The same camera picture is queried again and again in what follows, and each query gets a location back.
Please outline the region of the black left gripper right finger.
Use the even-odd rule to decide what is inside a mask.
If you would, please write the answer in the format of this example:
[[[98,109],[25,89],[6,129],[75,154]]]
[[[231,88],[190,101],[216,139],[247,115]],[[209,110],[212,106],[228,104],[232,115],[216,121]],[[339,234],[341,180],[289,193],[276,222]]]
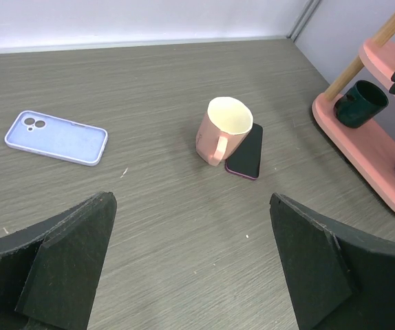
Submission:
[[[279,193],[270,219],[299,329],[395,329],[395,242]]]

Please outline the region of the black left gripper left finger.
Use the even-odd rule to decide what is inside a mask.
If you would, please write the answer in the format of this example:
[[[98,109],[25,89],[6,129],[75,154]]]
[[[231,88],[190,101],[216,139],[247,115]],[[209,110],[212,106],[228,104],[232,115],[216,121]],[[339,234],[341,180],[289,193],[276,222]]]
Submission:
[[[0,238],[0,329],[86,329],[117,201],[99,192]]]

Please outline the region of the lilac phone case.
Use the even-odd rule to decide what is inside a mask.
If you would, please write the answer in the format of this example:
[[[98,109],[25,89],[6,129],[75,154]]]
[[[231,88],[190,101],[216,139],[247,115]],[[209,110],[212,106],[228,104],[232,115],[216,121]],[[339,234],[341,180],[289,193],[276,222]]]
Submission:
[[[99,163],[108,141],[102,128],[31,110],[22,111],[4,137],[10,148],[85,166]]]

